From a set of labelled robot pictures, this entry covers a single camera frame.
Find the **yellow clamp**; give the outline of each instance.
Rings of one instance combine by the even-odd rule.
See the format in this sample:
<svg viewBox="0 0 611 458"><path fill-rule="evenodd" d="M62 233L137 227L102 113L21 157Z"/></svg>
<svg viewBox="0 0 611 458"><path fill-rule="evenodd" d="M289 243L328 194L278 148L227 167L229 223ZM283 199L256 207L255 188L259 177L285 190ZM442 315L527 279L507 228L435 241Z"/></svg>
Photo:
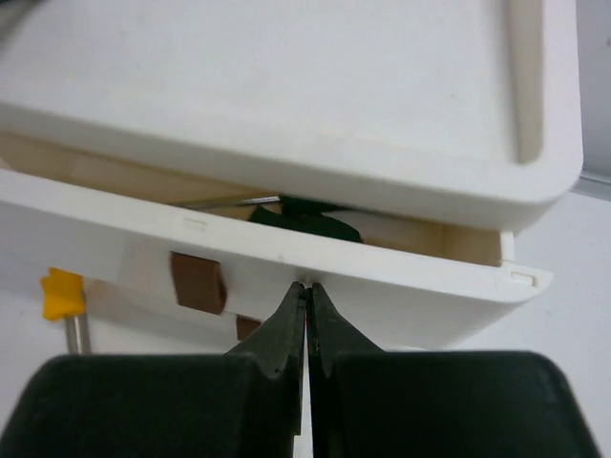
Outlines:
<svg viewBox="0 0 611 458"><path fill-rule="evenodd" d="M40 279L45 294L42 316L55 321L66 316L85 313L83 278L63 270L49 269L49 276Z"/></svg>

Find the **wooden piece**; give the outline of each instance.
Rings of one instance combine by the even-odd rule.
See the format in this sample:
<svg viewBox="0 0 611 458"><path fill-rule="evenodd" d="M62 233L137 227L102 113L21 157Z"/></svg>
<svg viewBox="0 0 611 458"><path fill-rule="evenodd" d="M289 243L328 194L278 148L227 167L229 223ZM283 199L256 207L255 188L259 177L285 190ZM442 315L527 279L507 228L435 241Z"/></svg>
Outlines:
<svg viewBox="0 0 611 458"><path fill-rule="evenodd" d="M215 315L222 313L227 290L218 262L172 253L170 265L179 305Z"/></svg>
<svg viewBox="0 0 611 458"><path fill-rule="evenodd" d="M243 341L244 339L248 338L248 336L255 332L259 326L261 326L261 322L257 320L243 317L241 315L236 316L236 331L238 332L238 340Z"/></svg>

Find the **metal rod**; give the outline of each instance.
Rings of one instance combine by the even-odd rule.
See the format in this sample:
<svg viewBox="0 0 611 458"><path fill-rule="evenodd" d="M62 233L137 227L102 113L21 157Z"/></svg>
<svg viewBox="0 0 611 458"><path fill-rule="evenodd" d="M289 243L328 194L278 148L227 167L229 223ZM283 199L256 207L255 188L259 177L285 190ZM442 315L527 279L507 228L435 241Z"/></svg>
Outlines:
<svg viewBox="0 0 611 458"><path fill-rule="evenodd" d="M64 318L66 324L66 344L68 353L73 355L89 355L92 352L89 340L87 313Z"/></svg>
<svg viewBox="0 0 611 458"><path fill-rule="evenodd" d="M266 205L268 203L279 203L279 196L267 196L262 198L218 198L214 200L195 200L190 202L178 202L173 205L189 210L205 211L224 207L250 207L255 205Z"/></svg>

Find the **brown foam pad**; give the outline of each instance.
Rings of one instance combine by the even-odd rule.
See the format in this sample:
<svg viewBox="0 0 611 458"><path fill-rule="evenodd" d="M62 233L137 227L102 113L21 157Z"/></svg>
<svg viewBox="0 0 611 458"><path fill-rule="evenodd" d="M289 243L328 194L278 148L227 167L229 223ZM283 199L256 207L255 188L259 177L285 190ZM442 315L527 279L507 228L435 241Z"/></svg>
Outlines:
<svg viewBox="0 0 611 458"><path fill-rule="evenodd" d="M179 305L215 315L222 313L227 289L218 262L172 253L170 266Z"/></svg>
<svg viewBox="0 0 611 458"><path fill-rule="evenodd" d="M238 340L243 341L261 326L261 322L248 317L236 316L236 331Z"/></svg>

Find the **white plastic box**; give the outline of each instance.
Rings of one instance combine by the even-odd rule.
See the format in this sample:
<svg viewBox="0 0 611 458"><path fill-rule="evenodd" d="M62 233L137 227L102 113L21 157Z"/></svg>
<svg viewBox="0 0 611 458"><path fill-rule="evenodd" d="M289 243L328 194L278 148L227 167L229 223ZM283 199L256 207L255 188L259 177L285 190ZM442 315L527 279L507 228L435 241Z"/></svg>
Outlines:
<svg viewBox="0 0 611 458"><path fill-rule="evenodd" d="M220 261L227 310L254 318L321 281L374 339L451 344L551 280L512 232L579 175L575 26L569 0L41 3L0 53L1 129L47 141L1 137L29 176L0 172L0 244L173 316L170 251ZM405 237L143 200L252 187L401 215L376 229Z"/></svg>

